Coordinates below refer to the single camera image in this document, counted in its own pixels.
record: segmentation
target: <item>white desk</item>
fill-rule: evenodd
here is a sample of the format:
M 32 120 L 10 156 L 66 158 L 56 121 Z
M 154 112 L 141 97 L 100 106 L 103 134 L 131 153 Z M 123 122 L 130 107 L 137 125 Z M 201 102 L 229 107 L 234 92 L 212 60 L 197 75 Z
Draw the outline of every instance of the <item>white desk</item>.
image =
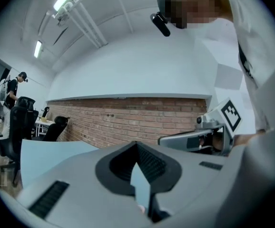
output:
M 47 122 L 42 122 L 41 120 L 37 119 L 35 124 L 36 124 L 36 137 L 40 135 L 40 126 L 50 126 L 53 124 L 53 121 L 47 121 Z
M 23 188 L 26 188 L 38 176 L 67 158 L 97 149 L 83 141 L 45 142 L 22 140 L 20 169 Z

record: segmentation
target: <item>ceiling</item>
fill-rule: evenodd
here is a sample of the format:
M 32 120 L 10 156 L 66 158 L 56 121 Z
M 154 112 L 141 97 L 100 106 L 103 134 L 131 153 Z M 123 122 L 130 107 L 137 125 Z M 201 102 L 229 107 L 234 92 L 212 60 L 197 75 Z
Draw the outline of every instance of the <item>ceiling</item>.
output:
M 21 29 L 20 40 L 33 48 L 37 40 L 40 40 L 43 44 L 38 60 L 58 72 L 80 55 L 92 53 L 96 47 L 70 19 L 64 26 L 59 27 L 58 21 L 50 17 L 39 36 L 39 29 L 47 11 L 56 14 L 53 9 L 55 2 L 56 0 L 14 0 L 11 9 L 13 19 Z M 156 29 L 149 16 L 157 12 L 157 0 L 122 0 L 122 2 L 132 24 L 133 33 Z M 82 3 L 108 43 L 131 33 L 119 0 L 82 0 Z M 211 39 L 236 40 L 233 25 L 223 19 L 203 29 L 187 30 Z

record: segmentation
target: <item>white shirt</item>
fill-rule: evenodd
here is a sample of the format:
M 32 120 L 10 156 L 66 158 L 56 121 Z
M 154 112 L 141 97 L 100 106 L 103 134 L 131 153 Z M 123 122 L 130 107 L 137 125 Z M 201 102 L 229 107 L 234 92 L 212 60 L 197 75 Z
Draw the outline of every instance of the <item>white shirt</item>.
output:
M 246 57 L 246 87 L 255 113 L 256 130 L 269 130 L 266 116 L 254 93 L 275 71 L 275 19 L 261 0 L 229 0 L 238 42 Z

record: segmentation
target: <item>yellow object on desk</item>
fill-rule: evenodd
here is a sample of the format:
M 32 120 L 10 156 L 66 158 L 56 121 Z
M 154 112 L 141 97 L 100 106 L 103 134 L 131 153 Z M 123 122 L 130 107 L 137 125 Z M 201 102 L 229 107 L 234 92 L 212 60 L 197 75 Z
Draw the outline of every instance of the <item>yellow object on desk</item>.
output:
M 40 119 L 43 123 L 46 123 L 48 120 L 47 120 L 47 118 L 46 117 L 41 117 L 41 119 Z

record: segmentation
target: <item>neck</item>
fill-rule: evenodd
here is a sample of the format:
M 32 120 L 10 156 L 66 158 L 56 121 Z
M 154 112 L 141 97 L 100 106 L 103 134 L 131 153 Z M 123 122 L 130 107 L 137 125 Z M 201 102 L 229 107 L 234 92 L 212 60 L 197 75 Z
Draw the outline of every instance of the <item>neck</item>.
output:
M 229 0 L 220 0 L 221 1 L 221 14 L 219 18 L 222 19 L 227 19 L 231 22 L 233 22 L 233 13 L 232 13 L 232 8 L 229 3 Z

